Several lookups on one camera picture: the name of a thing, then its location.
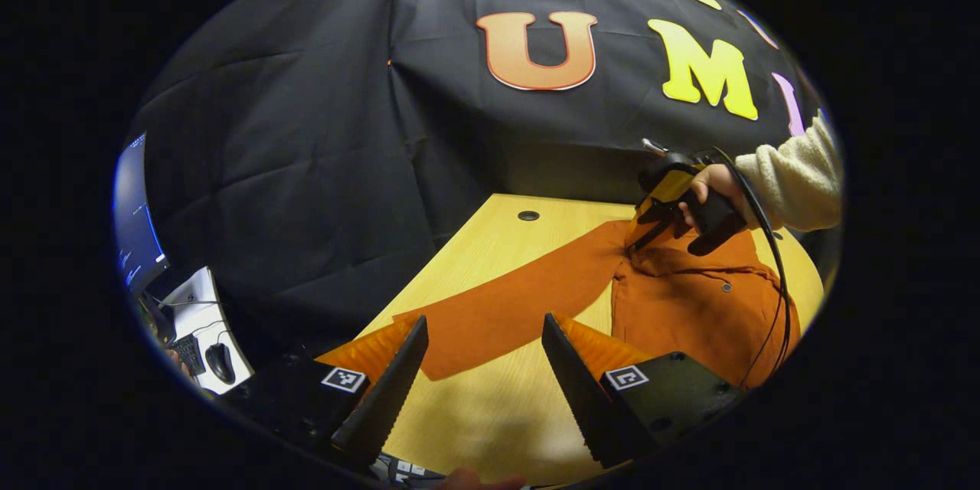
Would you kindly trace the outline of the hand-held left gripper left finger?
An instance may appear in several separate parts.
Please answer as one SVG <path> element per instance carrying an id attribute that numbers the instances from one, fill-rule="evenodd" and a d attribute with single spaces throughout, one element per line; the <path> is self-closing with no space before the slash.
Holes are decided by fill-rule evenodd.
<path id="1" fill-rule="evenodd" d="M 232 417 L 323 462 L 364 472 L 381 454 L 430 344 L 408 315 L 317 358 L 287 354 L 223 395 Z"/>

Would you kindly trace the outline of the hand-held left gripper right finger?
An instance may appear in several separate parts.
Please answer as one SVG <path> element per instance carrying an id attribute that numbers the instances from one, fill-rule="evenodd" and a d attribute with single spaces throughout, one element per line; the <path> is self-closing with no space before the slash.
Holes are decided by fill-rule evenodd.
<path id="1" fill-rule="evenodd" d="M 658 454 L 745 396 L 683 351 L 654 358 L 557 313 L 545 315 L 541 343 L 584 443 L 603 468 Z"/>

